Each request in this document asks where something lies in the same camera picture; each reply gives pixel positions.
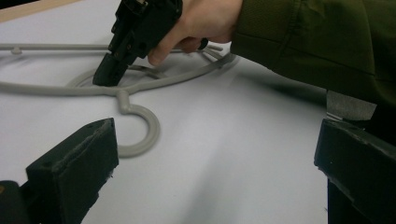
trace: curved plastic rod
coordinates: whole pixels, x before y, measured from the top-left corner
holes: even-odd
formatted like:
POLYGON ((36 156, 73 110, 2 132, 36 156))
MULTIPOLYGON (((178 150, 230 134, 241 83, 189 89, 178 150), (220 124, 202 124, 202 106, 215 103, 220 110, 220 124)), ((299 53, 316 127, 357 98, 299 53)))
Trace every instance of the curved plastic rod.
POLYGON ((65 44, 1 44, 0 50, 22 54, 23 50, 107 50, 108 45, 65 45, 65 44))
POLYGON ((198 68, 194 71, 187 72, 183 75, 165 77, 157 80, 152 80, 144 83, 137 83, 127 87, 51 87, 38 86, 29 84, 17 84, 9 82, 0 82, 0 91, 35 94, 35 95, 58 95, 58 96, 86 96, 86 95, 109 95, 115 96, 118 91, 128 91, 130 94, 146 91, 155 88, 160 88, 168 85, 174 85, 184 82, 195 77, 202 76, 217 67, 221 67, 226 63, 230 63, 235 58, 234 55, 228 53, 223 58, 210 63, 206 66, 198 68))
POLYGON ((119 146, 119 157, 135 157, 147 152, 152 148, 152 146, 154 146, 160 136, 160 122, 149 109, 141 105, 131 105, 129 101, 129 93, 127 91, 119 91, 117 93, 117 98, 119 100, 121 114, 137 115, 143 118, 148 124, 148 133, 142 141, 131 146, 119 146))
POLYGON ((130 94, 138 91, 151 90, 154 88, 160 88, 168 85, 177 84, 183 81, 190 80, 195 77, 199 77, 206 74, 218 67, 222 67, 226 63, 230 63, 235 56, 228 53, 225 56, 221 56, 211 49, 205 49, 205 52, 212 57, 218 59, 217 61, 210 63, 206 66, 198 68, 194 71, 187 72, 183 75, 166 77, 163 73, 156 69, 147 68, 143 66, 131 66, 130 69, 139 70, 148 73, 158 79, 147 81, 143 83, 137 83, 127 87, 77 87, 81 82, 86 80, 88 77, 93 76, 94 70, 81 74, 70 81, 66 87, 49 87, 49 86, 36 86, 36 85, 25 85, 25 84, 14 84, 0 82, 1 91, 11 91, 28 94, 41 94, 41 95, 111 95, 117 96, 119 101, 119 107, 121 114, 132 114, 143 118, 148 124, 148 133, 146 137, 137 144, 131 146, 119 146, 119 156, 121 158, 129 158, 140 155, 148 151, 157 142, 160 136, 160 122, 157 117, 147 108, 141 105, 131 105, 129 101, 130 94))

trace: black foam block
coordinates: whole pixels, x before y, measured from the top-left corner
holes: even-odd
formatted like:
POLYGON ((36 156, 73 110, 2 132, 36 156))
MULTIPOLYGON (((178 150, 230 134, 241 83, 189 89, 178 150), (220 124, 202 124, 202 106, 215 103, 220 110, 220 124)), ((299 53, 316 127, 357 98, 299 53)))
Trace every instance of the black foam block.
POLYGON ((113 119, 88 124, 26 168, 41 223, 81 223, 119 164, 113 119))

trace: wooden edge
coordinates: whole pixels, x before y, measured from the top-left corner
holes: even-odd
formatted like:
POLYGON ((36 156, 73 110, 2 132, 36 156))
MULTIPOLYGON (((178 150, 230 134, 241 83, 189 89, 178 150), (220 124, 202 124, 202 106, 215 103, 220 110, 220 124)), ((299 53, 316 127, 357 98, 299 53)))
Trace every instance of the wooden edge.
POLYGON ((0 9, 0 22, 10 21, 19 17, 35 14, 40 11, 60 7, 80 0, 40 0, 16 7, 0 9))

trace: green jacket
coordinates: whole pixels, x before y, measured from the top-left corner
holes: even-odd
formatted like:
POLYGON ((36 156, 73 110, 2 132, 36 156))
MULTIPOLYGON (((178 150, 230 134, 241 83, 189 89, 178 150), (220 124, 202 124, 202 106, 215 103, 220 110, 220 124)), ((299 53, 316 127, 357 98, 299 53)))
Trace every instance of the green jacket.
POLYGON ((396 107, 396 0, 244 0, 232 53, 396 107))

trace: white table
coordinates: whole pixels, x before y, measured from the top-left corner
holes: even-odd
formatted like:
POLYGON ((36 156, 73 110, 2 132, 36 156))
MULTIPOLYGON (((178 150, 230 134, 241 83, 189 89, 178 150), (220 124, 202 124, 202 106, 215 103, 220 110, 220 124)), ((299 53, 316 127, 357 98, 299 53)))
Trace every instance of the white table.
MULTIPOLYGON (((0 23, 0 42, 108 44, 118 4, 85 0, 0 23)), ((103 54, 0 52, 0 80, 62 86, 96 68, 103 54)), ((201 62, 196 54, 171 55, 159 69, 177 73, 201 62)), ((327 223, 327 180, 313 164, 325 90, 238 58, 130 98, 158 116, 160 140, 148 153, 120 160, 84 224, 327 223)), ((108 96, 0 91, 0 116, 0 179, 20 185, 27 165, 87 123, 114 118, 121 144, 147 130, 108 96)))

